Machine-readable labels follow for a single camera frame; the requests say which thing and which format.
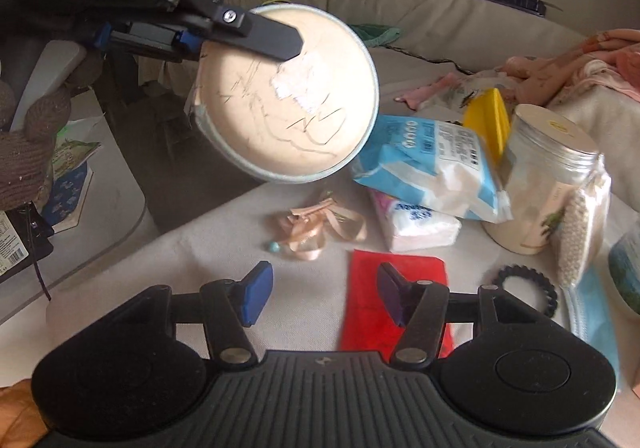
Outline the cotton swab bag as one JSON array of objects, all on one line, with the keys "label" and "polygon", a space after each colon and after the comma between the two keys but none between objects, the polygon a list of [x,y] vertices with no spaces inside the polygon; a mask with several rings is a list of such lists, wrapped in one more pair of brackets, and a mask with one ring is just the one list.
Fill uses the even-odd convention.
[{"label": "cotton swab bag", "polygon": [[562,288],[578,285],[602,246],[611,184],[611,176],[598,164],[565,207],[558,249],[558,279]]}]

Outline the yellow round case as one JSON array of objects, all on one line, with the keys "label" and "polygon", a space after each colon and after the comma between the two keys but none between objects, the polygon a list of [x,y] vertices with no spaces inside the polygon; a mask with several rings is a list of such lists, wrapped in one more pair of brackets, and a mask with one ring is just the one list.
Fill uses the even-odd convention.
[{"label": "yellow round case", "polygon": [[500,164],[511,125],[506,105],[496,88],[473,98],[464,112],[462,124],[484,140],[487,153],[495,166]]}]

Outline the red cloth pouch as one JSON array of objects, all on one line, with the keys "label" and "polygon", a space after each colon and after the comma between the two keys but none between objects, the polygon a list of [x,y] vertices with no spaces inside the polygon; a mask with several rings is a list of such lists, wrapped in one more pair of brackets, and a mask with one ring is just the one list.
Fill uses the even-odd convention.
[{"label": "red cloth pouch", "polygon": [[421,292],[414,286],[419,280],[446,286],[445,263],[432,256],[353,252],[338,348],[375,350],[389,360],[420,301]]}]

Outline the pink white tissue pack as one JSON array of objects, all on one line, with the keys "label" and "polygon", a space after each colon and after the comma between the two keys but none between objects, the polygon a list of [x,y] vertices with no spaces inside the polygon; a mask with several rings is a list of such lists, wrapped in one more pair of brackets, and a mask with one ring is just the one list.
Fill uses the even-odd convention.
[{"label": "pink white tissue pack", "polygon": [[369,189],[368,193],[390,252],[444,248],[456,242],[462,228],[457,217],[402,202],[378,190]]}]

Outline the peach satin ribbon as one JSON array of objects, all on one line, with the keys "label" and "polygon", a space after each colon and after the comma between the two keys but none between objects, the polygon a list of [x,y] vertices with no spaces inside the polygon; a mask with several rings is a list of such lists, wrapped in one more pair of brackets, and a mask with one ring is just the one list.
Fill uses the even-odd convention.
[{"label": "peach satin ribbon", "polygon": [[291,208],[277,222],[283,236],[271,241],[280,244],[280,251],[274,254],[283,253],[305,262],[318,260],[326,248],[328,234],[349,243],[368,238],[366,219],[332,197],[306,208]]}]

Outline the blue white wipes pack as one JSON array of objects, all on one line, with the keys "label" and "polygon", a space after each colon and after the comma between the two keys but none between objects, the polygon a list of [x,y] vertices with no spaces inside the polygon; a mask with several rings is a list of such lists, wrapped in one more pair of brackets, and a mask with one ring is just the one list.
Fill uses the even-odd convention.
[{"label": "blue white wipes pack", "polygon": [[378,116],[350,166],[359,185],[465,220],[512,218],[482,140],[460,125],[408,116]]}]

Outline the green knitted cloth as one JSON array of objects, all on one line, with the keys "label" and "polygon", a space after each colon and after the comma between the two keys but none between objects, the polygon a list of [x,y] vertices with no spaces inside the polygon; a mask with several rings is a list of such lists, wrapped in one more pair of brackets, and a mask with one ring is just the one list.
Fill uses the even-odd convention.
[{"label": "green knitted cloth", "polygon": [[385,47],[396,42],[401,36],[397,26],[380,26],[379,24],[350,24],[349,29],[367,47]]}]

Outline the illustrated book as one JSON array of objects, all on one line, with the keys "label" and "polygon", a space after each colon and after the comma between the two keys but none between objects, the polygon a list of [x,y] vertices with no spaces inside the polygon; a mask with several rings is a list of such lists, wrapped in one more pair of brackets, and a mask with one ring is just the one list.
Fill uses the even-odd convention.
[{"label": "illustrated book", "polygon": [[89,159],[101,148],[99,142],[64,140],[55,149],[53,184],[40,215],[55,234],[76,227],[93,178]]}]

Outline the brown knitted plush toy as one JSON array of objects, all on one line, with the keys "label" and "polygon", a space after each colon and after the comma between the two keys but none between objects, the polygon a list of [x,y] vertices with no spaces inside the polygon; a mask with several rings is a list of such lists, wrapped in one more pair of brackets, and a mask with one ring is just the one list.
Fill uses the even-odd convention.
[{"label": "brown knitted plush toy", "polygon": [[1,209],[14,210],[36,202],[48,190],[56,135],[72,111],[71,88],[85,88],[96,82],[103,69],[102,54],[88,56],[52,93],[37,99],[27,110],[21,130],[1,133]]}]

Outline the blue face mask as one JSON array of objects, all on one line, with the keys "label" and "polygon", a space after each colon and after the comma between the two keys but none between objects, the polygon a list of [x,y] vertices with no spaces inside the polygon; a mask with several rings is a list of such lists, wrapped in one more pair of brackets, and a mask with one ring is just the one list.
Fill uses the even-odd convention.
[{"label": "blue face mask", "polygon": [[598,350],[613,367],[620,382],[620,355],[616,334],[601,279],[589,267],[574,286],[563,286],[570,332]]}]

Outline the grey sofa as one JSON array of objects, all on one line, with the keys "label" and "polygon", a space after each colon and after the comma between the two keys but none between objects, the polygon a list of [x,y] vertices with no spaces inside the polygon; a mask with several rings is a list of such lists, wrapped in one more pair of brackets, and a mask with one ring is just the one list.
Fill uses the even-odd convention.
[{"label": "grey sofa", "polygon": [[[268,0],[225,0],[253,8]],[[393,50],[378,51],[384,92],[424,78],[418,59],[450,60],[468,71],[499,67],[511,57],[554,58],[584,36],[544,18],[487,0],[290,0],[318,7],[350,24],[397,26]],[[639,205],[639,104],[597,86],[585,96],[554,104],[553,110],[581,126],[600,146],[612,190],[632,208]]]}]

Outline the beige jar with metal lid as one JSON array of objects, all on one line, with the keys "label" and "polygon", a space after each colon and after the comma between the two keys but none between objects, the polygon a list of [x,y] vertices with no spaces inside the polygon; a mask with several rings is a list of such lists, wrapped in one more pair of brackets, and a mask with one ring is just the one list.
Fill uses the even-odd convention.
[{"label": "beige jar with metal lid", "polygon": [[598,155],[596,142],[577,124],[544,107],[519,104],[498,166],[512,218],[486,223],[489,237],[513,253],[542,251]]}]

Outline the green labelled glass jar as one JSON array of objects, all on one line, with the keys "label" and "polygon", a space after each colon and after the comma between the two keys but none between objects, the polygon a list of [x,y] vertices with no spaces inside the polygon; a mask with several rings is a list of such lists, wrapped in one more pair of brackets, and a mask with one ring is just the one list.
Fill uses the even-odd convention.
[{"label": "green labelled glass jar", "polygon": [[608,270],[625,305],[639,315],[640,298],[640,232],[632,226],[608,253]]}]

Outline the pink floral blanket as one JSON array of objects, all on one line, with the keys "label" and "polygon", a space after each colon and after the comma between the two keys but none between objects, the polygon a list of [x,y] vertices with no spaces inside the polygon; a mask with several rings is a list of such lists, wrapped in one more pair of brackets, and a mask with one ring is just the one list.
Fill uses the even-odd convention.
[{"label": "pink floral blanket", "polygon": [[517,104],[562,104],[597,86],[639,99],[639,32],[604,31],[554,58],[511,57],[498,67],[472,74],[449,72],[395,98],[416,111],[440,102],[462,111],[495,88],[509,109]]}]

